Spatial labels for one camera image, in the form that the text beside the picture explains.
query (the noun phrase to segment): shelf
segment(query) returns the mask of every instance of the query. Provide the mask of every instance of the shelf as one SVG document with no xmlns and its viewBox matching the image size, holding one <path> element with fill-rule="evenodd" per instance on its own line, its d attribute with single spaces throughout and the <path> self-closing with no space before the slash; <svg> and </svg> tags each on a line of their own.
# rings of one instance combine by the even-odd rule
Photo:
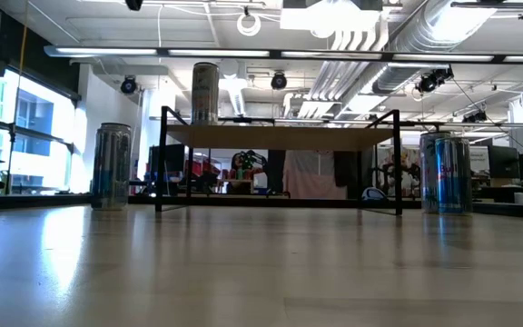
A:
<svg viewBox="0 0 523 327">
<path fill-rule="evenodd" d="M 169 125 L 173 139 L 192 148 L 358 152 L 392 137 L 390 129 Z"/>
</svg>

